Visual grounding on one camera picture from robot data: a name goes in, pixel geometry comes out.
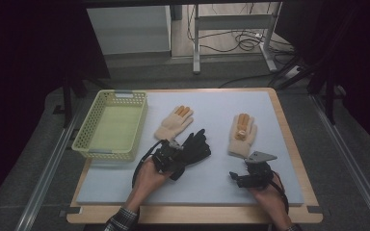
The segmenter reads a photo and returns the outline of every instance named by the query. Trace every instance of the plaid sleeve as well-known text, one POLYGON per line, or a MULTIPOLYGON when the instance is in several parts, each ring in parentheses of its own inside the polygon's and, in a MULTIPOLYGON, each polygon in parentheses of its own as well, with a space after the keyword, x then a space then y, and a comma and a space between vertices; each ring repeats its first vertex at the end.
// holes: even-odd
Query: plaid sleeve
POLYGON ((119 211, 107 220, 104 231, 128 231, 131 230, 138 222, 138 215, 125 208, 119 211))
POLYGON ((285 231, 303 231, 302 227, 298 224, 293 224, 290 228, 286 229, 285 231))

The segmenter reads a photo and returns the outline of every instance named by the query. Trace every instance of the tan work glove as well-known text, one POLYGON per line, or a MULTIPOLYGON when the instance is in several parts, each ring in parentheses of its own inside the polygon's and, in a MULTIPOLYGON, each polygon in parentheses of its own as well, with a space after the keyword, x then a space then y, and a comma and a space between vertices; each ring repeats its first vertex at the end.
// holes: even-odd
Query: tan work glove
POLYGON ((181 133, 194 119, 191 116, 194 111, 189 107, 178 106, 162 120, 161 126, 154 136, 158 140, 171 140, 181 133))
POLYGON ((242 158, 251 154, 251 144, 256 137, 257 126, 253 124, 254 118, 247 114, 237 115, 233 119, 230 130, 229 152, 242 158))

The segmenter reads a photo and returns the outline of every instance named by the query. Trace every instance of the yellow-green basket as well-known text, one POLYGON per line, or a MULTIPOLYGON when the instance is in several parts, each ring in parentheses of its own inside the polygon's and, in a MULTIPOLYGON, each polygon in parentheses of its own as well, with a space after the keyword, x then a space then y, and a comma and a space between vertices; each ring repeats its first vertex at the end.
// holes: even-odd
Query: yellow-green basket
POLYGON ((134 161, 147 109, 145 91, 99 91, 71 148, 87 158, 134 161))

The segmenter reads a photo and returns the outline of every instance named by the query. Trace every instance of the wooden table edge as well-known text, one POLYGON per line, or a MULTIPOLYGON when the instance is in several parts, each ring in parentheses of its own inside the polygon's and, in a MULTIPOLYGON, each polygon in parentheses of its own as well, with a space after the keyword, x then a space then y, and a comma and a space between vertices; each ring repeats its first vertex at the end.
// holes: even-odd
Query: wooden table edge
MULTIPOLYGON (((289 216, 296 223, 318 223, 323 220, 323 214, 310 213, 308 206, 319 207, 317 198, 306 174, 299 150, 294 142, 278 95, 270 88, 245 89, 185 89, 185 90, 146 90, 147 92, 230 92, 230 91, 267 91, 272 101, 277 121, 284 137, 293 168, 296 170, 304 195, 304 204, 290 207, 289 216)), ((80 175, 76 191, 70 207, 80 208, 79 213, 67 214, 70 223, 105 223, 115 214, 120 205, 80 205, 77 196, 86 179, 92 159, 87 159, 80 175)), ((142 206, 139 223, 269 223, 270 219, 258 206, 142 206)))

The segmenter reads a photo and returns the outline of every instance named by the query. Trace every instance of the basket handle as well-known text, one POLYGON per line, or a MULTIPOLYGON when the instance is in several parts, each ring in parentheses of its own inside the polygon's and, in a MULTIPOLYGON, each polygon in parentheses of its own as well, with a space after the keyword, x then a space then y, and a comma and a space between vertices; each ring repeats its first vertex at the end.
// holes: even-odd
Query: basket handle
POLYGON ((115 90, 116 97, 134 98, 133 90, 115 90))
POLYGON ((98 154, 113 154, 112 150, 109 149, 89 149, 89 153, 98 153, 98 154))

